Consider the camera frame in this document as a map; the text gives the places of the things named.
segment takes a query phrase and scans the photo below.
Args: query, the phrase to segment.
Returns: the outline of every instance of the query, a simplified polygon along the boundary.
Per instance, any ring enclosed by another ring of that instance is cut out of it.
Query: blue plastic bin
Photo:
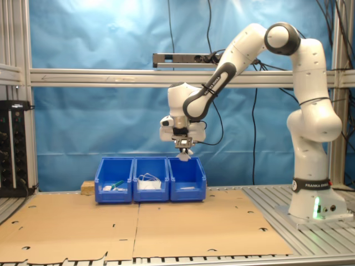
[[[146,173],[160,179],[160,190],[138,189],[138,177]],[[134,160],[133,199],[135,202],[162,202],[169,200],[169,170],[166,157],[137,157]]]
[[[95,176],[95,200],[98,203],[132,202],[132,175],[134,158],[103,157]],[[126,191],[103,191],[103,187],[123,180],[118,186]]]
[[[171,201],[203,201],[206,198],[206,174],[197,157],[187,162],[168,158]]]

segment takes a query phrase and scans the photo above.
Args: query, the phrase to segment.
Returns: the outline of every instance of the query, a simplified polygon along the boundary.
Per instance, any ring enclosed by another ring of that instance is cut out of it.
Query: cardboard surface
[[[140,207],[97,205],[94,196],[79,194],[37,195],[0,226],[0,263],[54,264],[105,254],[105,260],[130,260],[292,251],[242,191],[208,191],[203,203]]]
[[[98,260],[106,253],[106,260],[131,259],[137,220],[137,204],[96,205],[94,196],[37,195],[0,226],[0,262],[53,264],[66,258]]]
[[[203,203],[140,205],[133,257],[269,254],[292,251],[242,191],[208,191]]]

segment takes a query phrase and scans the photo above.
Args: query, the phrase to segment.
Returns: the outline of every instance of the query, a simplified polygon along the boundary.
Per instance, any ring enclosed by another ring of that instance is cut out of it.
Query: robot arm
[[[295,150],[295,175],[289,215],[297,223],[310,219],[352,218],[345,200],[330,187],[327,156],[322,142],[336,139],[342,130],[327,90],[326,60],[322,44],[301,39],[287,23],[276,23],[268,30],[258,24],[246,27],[225,50],[211,79],[196,88],[187,83],[168,89],[170,115],[160,122],[160,138],[174,141],[181,160],[189,159],[189,148],[205,139],[199,122],[230,80],[242,73],[264,50],[289,55],[293,64],[293,84],[300,109],[287,119]]]
[[[215,73],[202,88],[180,83],[168,89],[170,115],[160,122],[161,140],[174,141],[176,148],[188,153],[195,143],[204,141],[205,124],[199,121],[207,115],[214,98],[232,78],[242,73],[266,49],[291,55],[300,42],[296,29],[287,23],[274,24],[268,30],[259,24],[247,26],[226,48]]]

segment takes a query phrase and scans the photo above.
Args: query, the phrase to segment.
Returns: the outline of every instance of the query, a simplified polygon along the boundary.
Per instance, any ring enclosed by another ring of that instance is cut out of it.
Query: blue backdrop
[[[152,53],[171,53],[167,0],[31,0],[34,68],[152,69]],[[207,0],[171,0],[176,53],[208,53]],[[213,50],[226,48],[250,23],[285,21],[319,39],[328,69],[331,50],[316,1],[211,0]],[[291,69],[288,57],[259,58]],[[254,89],[225,89],[215,100],[225,137],[218,146],[194,148],[209,186],[250,185]],[[102,156],[175,156],[159,140],[159,121],[169,113],[162,88],[34,88],[39,187],[78,190],[93,180]],[[291,183],[293,148],[286,127],[298,105],[278,89],[260,89],[255,108],[257,184]],[[220,138],[213,108],[206,118],[208,142]]]

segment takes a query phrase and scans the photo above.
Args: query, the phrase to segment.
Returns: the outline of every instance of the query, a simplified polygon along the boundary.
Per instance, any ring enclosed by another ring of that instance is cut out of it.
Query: white cloth in bin
[[[160,190],[161,181],[159,178],[146,173],[138,177],[138,190]]]

